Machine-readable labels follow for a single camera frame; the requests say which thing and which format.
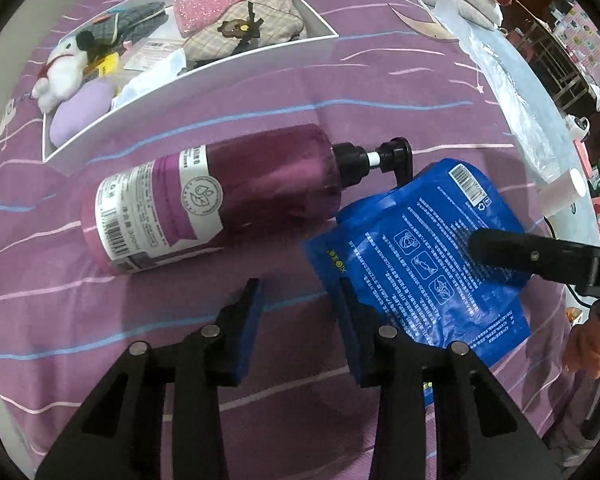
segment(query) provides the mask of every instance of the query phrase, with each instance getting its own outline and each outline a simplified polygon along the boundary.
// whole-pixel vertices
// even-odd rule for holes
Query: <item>circular logo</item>
[[[201,175],[189,180],[182,189],[182,205],[192,215],[206,216],[222,205],[222,187],[212,176]]]

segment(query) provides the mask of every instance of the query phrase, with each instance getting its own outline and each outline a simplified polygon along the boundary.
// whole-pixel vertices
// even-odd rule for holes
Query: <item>gray plaid fabric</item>
[[[248,3],[253,4],[254,20],[264,20],[260,37],[251,40],[249,50],[261,46],[286,43],[297,38],[304,30],[304,22],[293,0],[244,0],[224,13],[222,18],[193,35],[184,44],[188,62],[221,59],[230,56],[240,43],[240,38],[226,38],[218,28],[224,22],[249,21]]]
[[[112,12],[83,28],[93,34],[99,44],[115,46],[130,40],[136,43],[146,38],[167,21],[164,3],[155,2],[133,7],[122,12]]]

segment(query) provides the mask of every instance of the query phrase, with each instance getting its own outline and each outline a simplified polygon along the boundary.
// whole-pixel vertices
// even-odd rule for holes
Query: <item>silver screw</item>
[[[148,348],[149,346],[144,341],[136,341],[129,347],[129,353],[131,355],[142,355]]]
[[[202,327],[200,333],[202,337],[218,337],[220,335],[220,327],[218,325],[207,325]]]
[[[393,339],[398,335],[398,329],[391,325],[382,325],[378,329],[378,335],[387,339]]]
[[[467,355],[469,353],[469,345],[462,341],[453,341],[451,343],[451,350],[458,355]]]

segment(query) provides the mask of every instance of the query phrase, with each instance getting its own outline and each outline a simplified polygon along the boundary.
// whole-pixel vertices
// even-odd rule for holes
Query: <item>purple tablecloth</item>
[[[13,96],[31,90],[65,33],[120,1],[81,0],[68,9],[32,53]],[[240,388],[221,391],[232,478],[368,474],[378,392],[359,389],[347,373],[328,298],[300,240],[107,276],[86,250],[80,207],[85,190],[110,174],[189,146],[317,123],[334,142],[366,148],[405,136],[416,171],[444,156],[467,160],[525,227],[538,227],[535,190],[484,77],[456,42],[417,34],[387,6],[430,22],[416,0],[307,2],[340,34],[329,62],[264,73],[129,124],[70,178],[40,163],[40,113],[33,101],[16,102],[0,137],[0,394],[37,461],[129,343],[180,341],[259,276],[267,306],[251,372]],[[373,174],[346,190],[344,203],[391,186],[389,174]],[[542,433],[571,389],[560,366],[568,333],[562,287],[534,278],[521,298],[532,336],[494,370]],[[170,420],[167,406],[166,444]],[[434,457],[430,438],[430,464]]]

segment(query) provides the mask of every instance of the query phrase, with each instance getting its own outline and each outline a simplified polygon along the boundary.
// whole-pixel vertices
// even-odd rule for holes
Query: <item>white box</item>
[[[99,14],[107,14],[115,9],[125,9],[151,2],[173,0],[125,0]],[[293,0],[296,9],[304,20],[307,38],[289,43],[264,46],[255,50],[230,56],[192,70],[177,77],[165,86],[107,113],[60,148],[54,149],[49,140],[49,128],[53,114],[45,114],[42,133],[42,162],[67,176],[75,173],[96,155],[102,140],[130,123],[159,113],[165,107],[200,94],[232,84],[236,78],[246,79],[265,72],[317,64],[331,55],[338,40],[338,33],[315,12],[304,0]],[[71,31],[72,36],[81,27]]]

